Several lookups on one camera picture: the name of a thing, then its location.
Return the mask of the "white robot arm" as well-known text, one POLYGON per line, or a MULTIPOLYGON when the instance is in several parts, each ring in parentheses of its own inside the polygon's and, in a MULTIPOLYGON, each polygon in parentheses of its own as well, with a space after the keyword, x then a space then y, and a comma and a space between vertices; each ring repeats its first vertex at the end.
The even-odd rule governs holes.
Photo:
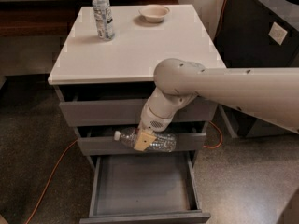
POLYGON ((145 130, 164 130, 200 96, 275 124, 289 136, 228 140, 202 149, 195 180, 207 224, 298 224, 299 76, 295 68, 205 68, 166 59, 141 115, 145 130))

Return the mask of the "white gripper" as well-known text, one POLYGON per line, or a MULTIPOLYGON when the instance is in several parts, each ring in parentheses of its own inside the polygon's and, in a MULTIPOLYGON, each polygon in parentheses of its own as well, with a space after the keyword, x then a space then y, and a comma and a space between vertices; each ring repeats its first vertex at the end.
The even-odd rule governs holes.
POLYGON ((160 118, 150 110, 148 105, 144 105, 138 125, 138 128, 143 130, 139 130, 137 133, 134 150, 144 151, 155 141, 156 136, 145 130, 152 130, 158 133, 163 132, 171 123, 172 119, 173 118, 160 118))

